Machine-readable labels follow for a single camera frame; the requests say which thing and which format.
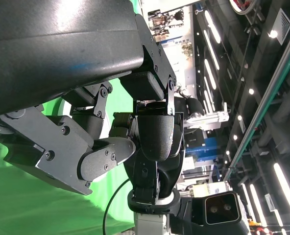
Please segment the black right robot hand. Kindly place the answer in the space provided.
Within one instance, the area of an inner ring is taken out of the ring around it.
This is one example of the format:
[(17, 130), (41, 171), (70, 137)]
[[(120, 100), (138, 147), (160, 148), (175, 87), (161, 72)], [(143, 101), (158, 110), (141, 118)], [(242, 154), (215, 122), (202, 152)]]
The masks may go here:
[(170, 154), (164, 161), (154, 162), (143, 154), (137, 118), (132, 113), (114, 113), (109, 135), (128, 138), (136, 145), (135, 153), (123, 163), (132, 184), (127, 203), (133, 212), (177, 214), (179, 211), (180, 195), (174, 186), (180, 177), (185, 154), (183, 124), (183, 113), (175, 113)]

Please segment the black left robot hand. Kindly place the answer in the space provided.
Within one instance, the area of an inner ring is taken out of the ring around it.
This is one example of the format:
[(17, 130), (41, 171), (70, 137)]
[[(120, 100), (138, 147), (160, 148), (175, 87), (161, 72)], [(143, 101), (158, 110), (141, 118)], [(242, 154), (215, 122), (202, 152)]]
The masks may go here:
[(92, 125), (119, 78), (137, 103), (139, 141), (164, 161), (173, 136), (175, 74), (128, 0), (0, 0), (0, 142), (5, 161), (83, 195), (136, 151), (132, 140), (94, 140)]

